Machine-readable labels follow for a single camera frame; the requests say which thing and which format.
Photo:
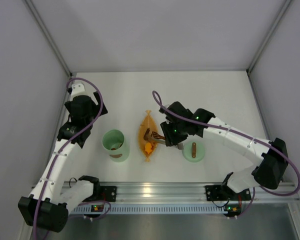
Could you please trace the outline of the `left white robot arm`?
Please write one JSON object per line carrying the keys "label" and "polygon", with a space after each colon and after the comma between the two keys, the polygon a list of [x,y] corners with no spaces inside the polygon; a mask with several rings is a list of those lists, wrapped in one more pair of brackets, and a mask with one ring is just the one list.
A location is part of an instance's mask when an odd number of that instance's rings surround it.
{"label": "left white robot arm", "polygon": [[96,117],[108,112],[100,93],[95,91],[93,95],[95,100],[86,94],[72,95],[72,100],[64,104],[68,120],[59,129],[51,159],[29,196],[18,201],[18,209],[29,226],[59,233],[74,208],[101,198],[99,179],[87,175],[62,192],[66,172],[90,136]]}

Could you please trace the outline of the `brown food piece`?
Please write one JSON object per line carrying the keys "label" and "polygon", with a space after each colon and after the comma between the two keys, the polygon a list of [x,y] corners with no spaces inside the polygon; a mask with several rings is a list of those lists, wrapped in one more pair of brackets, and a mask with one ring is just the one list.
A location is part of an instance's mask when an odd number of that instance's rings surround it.
{"label": "brown food piece", "polygon": [[145,133],[144,133],[144,135],[143,135],[143,139],[144,139],[145,141],[147,141],[147,140],[150,139],[150,138],[151,138],[151,135],[150,135],[150,128],[147,128],[146,131],[145,131]]}

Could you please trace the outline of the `left aluminium frame post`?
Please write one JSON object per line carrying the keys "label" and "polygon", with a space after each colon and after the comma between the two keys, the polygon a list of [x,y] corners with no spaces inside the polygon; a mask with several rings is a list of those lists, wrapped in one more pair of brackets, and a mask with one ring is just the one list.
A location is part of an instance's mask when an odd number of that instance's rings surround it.
{"label": "left aluminium frame post", "polygon": [[48,43],[50,49],[52,50],[61,68],[65,72],[66,76],[70,79],[73,76],[73,73],[68,67],[64,57],[62,56],[60,49],[58,48],[56,42],[54,41],[50,31],[48,30],[34,2],[32,0],[23,0],[22,2],[24,3],[25,7],[29,11],[30,15],[32,16],[34,22],[37,24],[40,32],[42,33],[44,39]]}

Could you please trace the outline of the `right controller board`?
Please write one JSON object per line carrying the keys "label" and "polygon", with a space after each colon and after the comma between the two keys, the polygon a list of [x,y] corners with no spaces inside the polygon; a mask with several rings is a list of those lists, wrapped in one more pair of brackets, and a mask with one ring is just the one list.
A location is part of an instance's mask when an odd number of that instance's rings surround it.
{"label": "right controller board", "polygon": [[242,212],[242,207],[238,204],[226,205],[224,208],[225,213],[223,214],[228,220],[237,220]]}

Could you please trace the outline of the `brown food in cup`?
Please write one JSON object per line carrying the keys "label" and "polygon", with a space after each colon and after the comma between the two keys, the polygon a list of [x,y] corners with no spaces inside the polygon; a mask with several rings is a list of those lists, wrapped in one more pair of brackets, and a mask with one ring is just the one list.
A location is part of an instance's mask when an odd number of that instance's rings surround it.
{"label": "brown food in cup", "polygon": [[123,143],[117,142],[110,147],[110,150],[111,151],[118,150],[122,145],[123,145]]}

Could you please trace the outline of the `orange food piece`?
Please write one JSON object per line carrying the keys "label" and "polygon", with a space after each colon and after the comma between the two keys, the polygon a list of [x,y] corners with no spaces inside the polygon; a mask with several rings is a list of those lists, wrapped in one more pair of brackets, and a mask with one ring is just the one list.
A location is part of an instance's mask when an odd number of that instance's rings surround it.
{"label": "orange food piece", "polygon": [[144,146],[144,151],[149,155],[153,152],[153,145],[150,142],[147,142]]}

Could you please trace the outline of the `green cup container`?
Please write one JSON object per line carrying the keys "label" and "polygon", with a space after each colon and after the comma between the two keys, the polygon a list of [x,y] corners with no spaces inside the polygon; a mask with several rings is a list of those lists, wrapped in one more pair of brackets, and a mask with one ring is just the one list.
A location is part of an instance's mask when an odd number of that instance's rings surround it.
{"label": "green cup container", "polygon": [[110,159],[116,163],[124,162],[130,155],[128,141],[124,134],[117,129],[112,129],[103,135],[102,146]]}

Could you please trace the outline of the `left controller board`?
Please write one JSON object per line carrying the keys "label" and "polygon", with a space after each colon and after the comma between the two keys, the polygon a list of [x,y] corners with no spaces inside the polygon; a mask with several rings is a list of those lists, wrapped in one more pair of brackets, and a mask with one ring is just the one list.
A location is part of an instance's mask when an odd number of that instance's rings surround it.
{"label": "left controller board", "polygon": [[107,212],[104,212],[105,205],[92,205],[90,214],[84,214],[83,218],[88,219],[91,222],[94,220],[100,220],[106,217]]}

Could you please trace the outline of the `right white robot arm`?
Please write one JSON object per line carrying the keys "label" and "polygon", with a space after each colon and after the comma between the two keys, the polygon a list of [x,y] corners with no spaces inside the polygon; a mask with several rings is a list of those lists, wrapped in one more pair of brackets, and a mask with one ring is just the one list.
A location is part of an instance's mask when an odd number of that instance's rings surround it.
{"label": "right white robot arm", "polygon": [[276,138],[269,141],[240,133],[214,113],[203,108],[191,112],[178,101],[173,102],[167,110],[160,108],[159,112],[166,119],[160,125],[166,146],[176,146],[188,136],[196,135],[219,143],[252,163],[250,167],[226,175],[220,188],[227,197],[257,186],[269,190],[278,188],[288,166],[283,157],[287,154],[283,140]]}

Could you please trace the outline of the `aluminium frame post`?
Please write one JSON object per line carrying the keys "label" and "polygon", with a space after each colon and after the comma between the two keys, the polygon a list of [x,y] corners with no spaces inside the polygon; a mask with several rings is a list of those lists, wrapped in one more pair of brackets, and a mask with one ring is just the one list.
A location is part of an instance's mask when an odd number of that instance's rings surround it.
{"label": "aluminium frame post", "polygon": [[58,48],[56,42],[54,41],[50,31],[48,30],[34,2],[32,0],[23,0],[22,2],[24,3],[25,7],[29,11],[30,15],[32,16],[34,22],[37,24],[40,32],[42,33],[44,39],[48,43],[50,49],[52,50],[61,68],[65,72],[66,76],[70,79],[73,76],[73,73],[68,67],[64,57],[62,56],[60,49]]}
{"label": "aluminium frame post", "polygon": [[246,69],[248,77],[250,77],[251,73],[253,72],[254,68],[256,67],[257,63],[262,57],[264,51],[267,49],[267,46],[271,42],[281,22],[283,21],[285,15],[289,11],[293,3],[294,0],[284,0],[279,10],[275,14],[273,21],[269,25],[264,37],[262,38],[262,41],[260,42],[255,54],[252,57],[250,64],[248,65],[248,68]]}

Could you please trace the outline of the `right aluminium frame post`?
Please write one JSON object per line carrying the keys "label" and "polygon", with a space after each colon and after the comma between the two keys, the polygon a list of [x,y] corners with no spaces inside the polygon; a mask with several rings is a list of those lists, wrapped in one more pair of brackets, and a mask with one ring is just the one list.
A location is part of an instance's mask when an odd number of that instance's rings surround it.
{"label": "right aluminium frame post", "polygon": [[281,22],[283,21],[285,15],[289,11],[293,3],[294,0],[284,0],[279,10],[275,14],[273,21],[269,25],[264,37],[262,38],[262,41],[260,42],[255,54],[252,57],[250,64],[248,65],[248,68],[246,69],[248,77],[250,77],[251,73],[253,72],[254,68],[256,67],[257,63],[262,57],[264,51],[267,49],[267,46],[271,42]]}

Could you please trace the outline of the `metal tongs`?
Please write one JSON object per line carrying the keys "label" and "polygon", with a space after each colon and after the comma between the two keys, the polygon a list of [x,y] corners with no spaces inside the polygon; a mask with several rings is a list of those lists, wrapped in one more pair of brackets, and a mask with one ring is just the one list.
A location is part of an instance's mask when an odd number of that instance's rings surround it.
{"label": "metal tongs", "polygon": [[152,131],[151,133],[145,133],[143,139],[146,141],[153,141],[158,144],[166,145],[165,137],[154,131]]}

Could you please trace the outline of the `aluminium mounting rail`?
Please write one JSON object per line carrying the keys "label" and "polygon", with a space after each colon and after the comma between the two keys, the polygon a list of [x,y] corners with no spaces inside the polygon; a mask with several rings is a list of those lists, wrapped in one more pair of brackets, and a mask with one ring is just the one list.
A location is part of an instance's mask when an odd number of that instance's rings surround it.
{"label": "aluminium mounting rail", "polygon": [[[216,183],[205,182],[101,182],[101,186],[116,186],[117,204],[208,204],[206,185]],[[282,182],[276,190],[277,194],[292,192],[295,185]],[[253,203],[281,204],[299,203],[296,193],[291,196],[277,196],[255,187]]]}

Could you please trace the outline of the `orange boat-shaped tray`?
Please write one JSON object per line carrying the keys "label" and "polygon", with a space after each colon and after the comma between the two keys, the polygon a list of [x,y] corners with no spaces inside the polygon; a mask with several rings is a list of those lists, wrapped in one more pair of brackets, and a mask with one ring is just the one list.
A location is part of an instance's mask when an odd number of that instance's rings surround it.
{"label": "orange boat-shaped tray", "polygon": [[[144,140],[143,136],[146,132],[146,129],[147,128],[150,128],[150,133],[151,132],[158,132],[158,127],[157,127],[157,124],[154,120],[154,118],[152,117],[151,115],[151,110],[146,110],[146,115],[144,117],[144,119],[142,120],[140,126],[139,126],[139,129],[138,129],[138,146],[139,146],[139,149],[140,151],[143,153],[143,155],[145,156],[145,162],[150,162],[150,157],[153,155],[153,153],[155,152],[157,146],[158,146],[158,143],[154,142],[154,141],[151,141],[151,140]],[[153,145],[153,152],[150,153],[150,154],[147,154],[145,152],[145,144],[146,143],[151,143]]]}

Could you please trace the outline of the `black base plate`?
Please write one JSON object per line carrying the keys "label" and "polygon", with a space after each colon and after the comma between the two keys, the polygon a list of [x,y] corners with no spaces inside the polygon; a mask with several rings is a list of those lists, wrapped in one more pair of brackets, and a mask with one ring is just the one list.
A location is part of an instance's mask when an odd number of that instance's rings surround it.
{"label": "black base plate", "polygon": [[117,186],[100,186],[97,190],[93,191],[92,196],[89,198],[89,201],[108,201],[115,202],[117,197]]}
{"label": "black base plate", "polygon": [[227,186],[216,185],[206,185],[205,187],[206,199],[209,202],[212,201],[250,201],[252,199],[249,189],[244,189],[243,191],[236,193]]}

